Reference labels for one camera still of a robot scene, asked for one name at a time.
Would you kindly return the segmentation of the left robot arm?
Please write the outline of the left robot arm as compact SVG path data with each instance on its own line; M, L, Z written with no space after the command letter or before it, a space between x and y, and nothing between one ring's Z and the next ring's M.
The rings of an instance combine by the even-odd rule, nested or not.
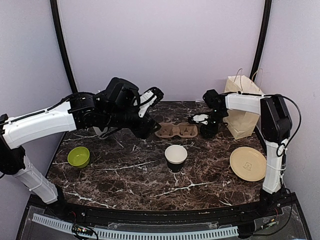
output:
M48 181L30 162L23 144L62 132L94 128L106 138L129 129L137 138L147 139L161 126L149 114L164 97L157 87L144 93L128 80L114 77L105 90L96 94L76 92L57 104L18 117L0 117L0 171L21 181L31 192L50 205L60 218L67 218L70 206L62 190Z

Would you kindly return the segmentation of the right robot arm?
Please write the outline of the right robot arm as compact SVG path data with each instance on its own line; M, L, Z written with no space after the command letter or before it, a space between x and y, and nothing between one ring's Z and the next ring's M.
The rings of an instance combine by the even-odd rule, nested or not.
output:
M292 119L281 94L257 94L227 92L219 94L208 90L203 100L211 109L193 120L200 123L200 133L204 138L213 138L219 130L223 118L229 110L249 112L260 117L261 134L266 145L266 174L260 191L260 202L255 205L255 213L266 217L275 208L274 199L283 187L283 175L286 169L286 151L293 139Z

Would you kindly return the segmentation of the brown cardboard cup carrier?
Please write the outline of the brown cardboard cup carrier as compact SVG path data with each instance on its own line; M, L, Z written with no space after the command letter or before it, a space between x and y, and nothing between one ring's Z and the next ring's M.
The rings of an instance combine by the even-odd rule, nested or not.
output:
M188 122L182 122L179 124L161 122L160 125L160 130L154 133L158 138L169 139L173 137L180 137L187 139L195 138L198 135L197 126Z

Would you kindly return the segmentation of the black paper coffee cup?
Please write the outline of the black paper coffee cup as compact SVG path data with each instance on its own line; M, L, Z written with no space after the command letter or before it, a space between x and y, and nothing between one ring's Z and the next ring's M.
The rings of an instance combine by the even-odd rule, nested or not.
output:
M184 167L188 152L183 146L174 144L166 148L164 155L169 170L178 173Z

